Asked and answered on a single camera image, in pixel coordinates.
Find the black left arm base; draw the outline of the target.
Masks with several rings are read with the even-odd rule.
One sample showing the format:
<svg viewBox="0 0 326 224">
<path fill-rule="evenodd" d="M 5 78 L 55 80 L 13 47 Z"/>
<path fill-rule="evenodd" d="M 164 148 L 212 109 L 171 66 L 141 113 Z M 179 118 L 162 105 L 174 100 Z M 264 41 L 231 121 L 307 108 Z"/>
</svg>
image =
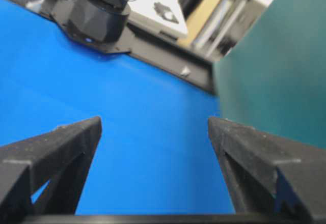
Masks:
<svg viewBox="0 0 326 224">
<path fill-rule="evenodd" d="M 51 17 L 73 41 L 101 53 L 130 53 L 128 0 L 59 0 Z"/>
</svg>

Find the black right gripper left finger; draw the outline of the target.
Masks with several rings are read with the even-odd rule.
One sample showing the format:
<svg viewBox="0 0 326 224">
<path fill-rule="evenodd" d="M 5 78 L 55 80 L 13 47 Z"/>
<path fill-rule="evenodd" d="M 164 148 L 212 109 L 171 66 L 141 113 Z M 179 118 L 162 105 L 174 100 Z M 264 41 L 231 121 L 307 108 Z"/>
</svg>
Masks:
<svg viewBox="0 0 326 224">
<path fill-rule="evenodd" d="M 102 134 L 100 117 L 1 147 L 1 215 L 74 214 Z"/>
</svg>

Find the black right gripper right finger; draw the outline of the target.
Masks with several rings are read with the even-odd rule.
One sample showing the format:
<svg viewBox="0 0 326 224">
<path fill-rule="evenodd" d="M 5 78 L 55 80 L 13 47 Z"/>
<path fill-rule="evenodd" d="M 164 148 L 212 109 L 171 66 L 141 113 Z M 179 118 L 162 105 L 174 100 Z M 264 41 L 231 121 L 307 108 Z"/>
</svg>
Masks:
<svg viewBox="0 0 326 224">
<path fill-rule="evenodd" d="M 237 212 L 325 216 L 325 150 L 210 117 L 208 135 Z"/>
</svg>

